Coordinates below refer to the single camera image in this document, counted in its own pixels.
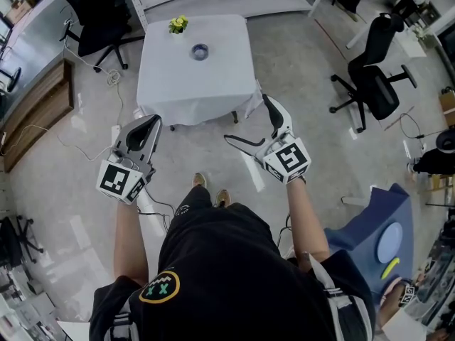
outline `black office chair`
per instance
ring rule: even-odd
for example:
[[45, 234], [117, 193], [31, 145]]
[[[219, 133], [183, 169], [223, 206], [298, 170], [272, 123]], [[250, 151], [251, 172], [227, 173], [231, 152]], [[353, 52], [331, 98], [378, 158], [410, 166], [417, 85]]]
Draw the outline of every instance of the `black office chair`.
[[36, 263], [36, 259], [31, 256], [29, 247], [40, 253], [44, 252], [44, 249], [36, 247], [28, 240], [28, 227], [33, 224], [33, 220], [26, 220], [26, 225], [22, 228], [22, 219], [22, 216], [17, 217], [18, 234], [8, 217], [0, 220], [0, 265], [8, 264], [11, 268], [21, 265], [23, 258], [21, 244], [24, 246], [28, 257], [33, 263]]
[[383, 120], [391, 115], [400, 104], [391, 82], [407, 78], [417, 88], [415, 79], [405, 65], [402, 65], [403, 73], [389, 78], [378, 66], [373, 65], [385, 59], [395, 33], [403, 31], [404, 28], [405, 24], [399, 16], [380, 14], [371, 23], [365, 52], [350, 61], [348, 65], [348, 72], [356, 89], [337, 75], [331, 77], [332, 82], [339, 81], [348, 90], [351, 99], [338, 107], [331, 107], [329, 111], [335, 114], [339, 109], [357, 102], [362, 119], [362, 127], [357, 129], [358, 133], [366, 129], [363, 104], [367, 104], [371, 114], [377, 120]]
[[125, 0], [66, 0], [75, 10], [79, 18], [79, 24], [83, 26], [80, 37], [70, 29], [71, 24], [67, 23], [60, 41], [67, 36], [79, 42], [77, 54], [80, 57], [95, 53], [103, 48], [107, 49], [101, 58], [95, 63], [93, 69], [100, 72], [99, 65], [109, 53], [114, 51], [122, 66], [126, 70], [128, 64], [123, 63], [119, 46], [143, 40], [144, 36], [122, 39], [126, 33], [132, 31], [128, 25], [131, 14], [125, 4]]

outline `blue tablecloth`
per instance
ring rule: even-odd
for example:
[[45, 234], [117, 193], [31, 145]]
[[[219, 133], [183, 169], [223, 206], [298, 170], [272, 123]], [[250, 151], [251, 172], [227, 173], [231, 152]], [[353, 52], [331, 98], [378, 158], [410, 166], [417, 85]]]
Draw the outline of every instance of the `blue tablecloth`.
[[[400, 263], [386, 279], [381, 280], [388, 264], [379, 262], [376, 249], [381, 234], [393, 222], [399, 222], [403, 229], [402, 243], [396, 255]], [[342, 229], [324, 231], [332, 253], [339, 249], [348, 251], [368, 283], [375, 305], [379, 305], [381, 295], [393, 279], [398, 276], [412, 277], [414, 230], [411, 200], [398, 184], [395, 183], [389, 190], [373, 188], [370, 204], [362, 213]]]

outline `blue plate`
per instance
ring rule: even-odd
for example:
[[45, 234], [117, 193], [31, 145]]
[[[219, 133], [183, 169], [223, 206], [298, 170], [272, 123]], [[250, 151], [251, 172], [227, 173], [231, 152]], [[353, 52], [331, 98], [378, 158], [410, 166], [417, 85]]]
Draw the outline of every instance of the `blue plate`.
[[400, 249], [401, 241], [403, 239], [403, 228], [400, 223], [394, 222], [387, 226], [387, 229], [381, 235], [376, 249], [378, 260], [381, 263], [388, 263]]

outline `yellow circle logo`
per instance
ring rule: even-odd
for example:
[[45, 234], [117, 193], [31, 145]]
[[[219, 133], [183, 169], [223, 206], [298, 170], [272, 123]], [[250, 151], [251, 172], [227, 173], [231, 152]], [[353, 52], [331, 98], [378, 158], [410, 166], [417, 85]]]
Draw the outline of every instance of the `yellow circle logo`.
[[139, 295], [142, 302], [158, 304], [169, 301], [180, 290], [180, 279], [173, 271], [163, 271], [147, 284]]

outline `black t-shirt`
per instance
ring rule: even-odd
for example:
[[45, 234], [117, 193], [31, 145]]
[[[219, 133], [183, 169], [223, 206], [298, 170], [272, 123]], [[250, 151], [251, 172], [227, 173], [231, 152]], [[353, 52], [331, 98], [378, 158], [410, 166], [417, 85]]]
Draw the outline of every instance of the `black t-shirt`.
[[[322, 264], [337, 287], [364, 300], [373, 326], [370, 290], [349, 255]], [[128, 298], [141, 340], [336, 339], [321, 284], [280, 257], [269, 226], [249, 210], [176, 217], [153, 281], [141, 288], [120, 276], [96, 290], [90, 341], [103, 340]]]

